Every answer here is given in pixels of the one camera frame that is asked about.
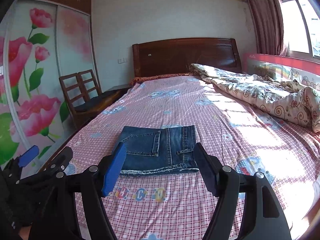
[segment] white wall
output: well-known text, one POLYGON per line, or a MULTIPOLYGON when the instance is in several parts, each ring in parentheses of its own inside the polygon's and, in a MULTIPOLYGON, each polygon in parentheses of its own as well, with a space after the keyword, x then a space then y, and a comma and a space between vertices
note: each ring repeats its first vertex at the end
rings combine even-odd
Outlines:
POLYGON ((103 91, 134 77, 132 44, 235 38, 240 55, 256 52, 248 4, 237 0, 92 0, 92 31, 103 91), (123 57, 128 62, 118 64, 123 57))

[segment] metal screw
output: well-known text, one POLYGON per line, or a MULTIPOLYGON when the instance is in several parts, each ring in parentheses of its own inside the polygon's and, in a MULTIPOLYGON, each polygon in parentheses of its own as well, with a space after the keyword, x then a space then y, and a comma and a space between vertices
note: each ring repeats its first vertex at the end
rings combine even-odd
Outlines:
POLYGON ((232 169, 231 169, 230 166, 223 166, 222 170, 225 171, 225 172, 230 172, 232 169))
POLYGON ((64 175, 64 173, 60 171, 60 172, 57 173, 56 177, 57 177, 58 179, 60 179, 60 178, 63 177, 63 175, 64 175))
POLYGON ((257 172, 256 173, 256 176, 259 178, 259 179, 263 179, 264 178, 264 174, 262 172, 257 172))
POLYGON ((93 165, 89 168, 89 171, 96 172, 98 170, 98 167, 96 165, 93 165))

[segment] bed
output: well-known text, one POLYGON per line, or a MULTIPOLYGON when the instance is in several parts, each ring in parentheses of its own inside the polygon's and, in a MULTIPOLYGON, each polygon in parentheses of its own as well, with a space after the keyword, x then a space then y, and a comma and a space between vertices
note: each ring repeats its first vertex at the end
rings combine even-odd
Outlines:
MULTIPOLYGON (((135 76, 188 72, 191 63, 241 73, 233 39, 187 38, 133 45, 135 76)), ((199 76, 174 76, 136 83, 120 100, 82 128, 67 144, 73 159, 67 174, 97 164, 127 126, 165 128, 195 125, 196 141, 237 172, 266 174, 284 209, 289 227, 319 199, 320 136, 270 117, 226 94, 199 76)), ((119 176, 103 199, 120 239, 202 239, 217 198, 200 173, 152 177, 119 176)), ((79 224, 86 227, 81 195, 76 195, 79 224)), ((241 225, 240 194, 230 238, 241 225)))

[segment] wall socket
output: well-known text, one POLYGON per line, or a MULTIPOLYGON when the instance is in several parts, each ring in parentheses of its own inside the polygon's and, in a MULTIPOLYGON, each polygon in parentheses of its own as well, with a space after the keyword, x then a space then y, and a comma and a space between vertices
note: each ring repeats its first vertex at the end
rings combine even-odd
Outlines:
POLYGON ((128 58, 127 57, 118 58, 118 64, 125 63, 125 62, 128 62, 128 58))

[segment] window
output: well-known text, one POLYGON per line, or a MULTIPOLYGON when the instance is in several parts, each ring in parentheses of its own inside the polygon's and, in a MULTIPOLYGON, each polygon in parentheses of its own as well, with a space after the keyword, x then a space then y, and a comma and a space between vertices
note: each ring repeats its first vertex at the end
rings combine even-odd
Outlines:
POLYGON ((320 20, 308 0, 282 0, 287 56, 320 60, 320 20))

